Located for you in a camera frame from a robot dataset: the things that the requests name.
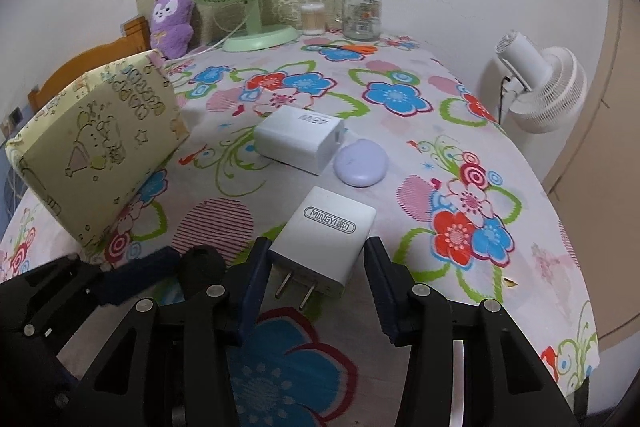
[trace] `white fan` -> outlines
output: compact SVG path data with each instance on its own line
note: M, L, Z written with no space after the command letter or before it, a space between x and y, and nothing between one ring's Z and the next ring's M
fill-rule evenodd
M503 85L498 121L507 111L524 131L541 134L570 122L580 112L587 79L575 55L566 48L539 52L523 34L510 31L495 52L513 75Z

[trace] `wall outlet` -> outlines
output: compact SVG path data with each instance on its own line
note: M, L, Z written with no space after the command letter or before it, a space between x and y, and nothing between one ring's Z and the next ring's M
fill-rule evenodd
M18 127L18 124L22 121L22 111L19 107L16 107L11 111L9 115L9 120L14 124L14 129Z
M16 107L14 110L9 113L9 115L2 120L0 123L0 132L4 139L8 139L15 128L18 127L18 124L22 121L22 111L19 107Z

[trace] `glass jar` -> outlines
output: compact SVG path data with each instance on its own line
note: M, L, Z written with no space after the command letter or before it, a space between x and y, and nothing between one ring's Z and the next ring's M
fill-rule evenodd
M382 33L382 0L342 0L342 32L355 41L375 41Z

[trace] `charger prong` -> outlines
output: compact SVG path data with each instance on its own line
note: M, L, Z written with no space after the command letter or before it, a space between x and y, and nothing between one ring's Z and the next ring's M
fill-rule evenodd
M302 302L300 302L300 306L298 306L298 310L302 311L303 308L306 305L306 302L309 300L309 297L311 296L311 294L314 292L314 290L316 289L316 285L317 283L314 283L311 288L309 288L309 291L306 293L305 298L302 299Z
M287 276L284 278L284 281L282 281L282 284L278 286L278 289L276 290L276 299L279 299L280 297L282 297L282 292L284 292L284 288L286 288L287 284L289 284L289 281L291 280L292 275L293 275L293 272L287 273Z

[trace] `fan base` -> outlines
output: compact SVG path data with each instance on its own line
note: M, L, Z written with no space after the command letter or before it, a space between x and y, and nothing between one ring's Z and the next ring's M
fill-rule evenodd
M239 31L233 37L229 37L222 49L226 52L252 52L273 48L298 38L298 30L293 26L274 24L263 26L259 33L248 35L245 30Z

